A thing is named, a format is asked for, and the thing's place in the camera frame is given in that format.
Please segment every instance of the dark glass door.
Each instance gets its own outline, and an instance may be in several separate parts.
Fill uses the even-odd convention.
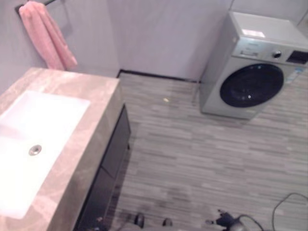
[[[220,88],[222,100],[233,107],[252,107],[274,97],[283,86],[282,70],[254,64],[231,74]]]

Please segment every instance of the washing machine control panel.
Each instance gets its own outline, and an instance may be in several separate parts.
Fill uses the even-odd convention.
[[[308,62],[308,50],[247,37],[241,37],[237,41],[233,56],[296,66],[305,65]]]

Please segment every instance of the washing machine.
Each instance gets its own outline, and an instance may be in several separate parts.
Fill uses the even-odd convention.
[[[308,40],[289,20],[229,12],[201,77],[200,110],[251,119],[307,61]]]

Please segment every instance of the pink towel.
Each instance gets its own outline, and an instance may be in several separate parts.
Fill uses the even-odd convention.
[[[19,9],[19,13],[34,47],[48,68],[66,70],[77,65],[59,27],[44,4],[28,1]]]

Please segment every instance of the power cord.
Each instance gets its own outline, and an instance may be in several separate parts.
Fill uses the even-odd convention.
[[[305,198],[306,200],[308,200],[308,197],[306,197],[306,196],[304,196],[304,195],[302,195],[302,194],[300,194],[300,193],[292,192],[292,193],[286,195],[286,197],[283,198],[281,201],[279,201],[279,203],[278,203],[278,204],[275,206],[275,208],[273,209],[273,213],[272,213],[272,215],[271,215],[271,224],[272,224],[273,231],[276,231],[276,229],[275,229],[275,223],[274,223],[274,222],[275,222],[275,212],[276,212],[276,209],[277,209],[283,202],[285,202],[290,196],[292,196],[292,195],[298,195],[298,196],[301,196],[301,197]]]
[[[249,218],[251,219],[256,225],[259,226],[259,228],[261,229],[261,231],[264,231],[263,227],[260,225],[259,222],[257,222],[253,217],[249,216],[249,215],[246,215],[246,214],[242,214],[238,217],[238,219],[241,219],[241,218]]]

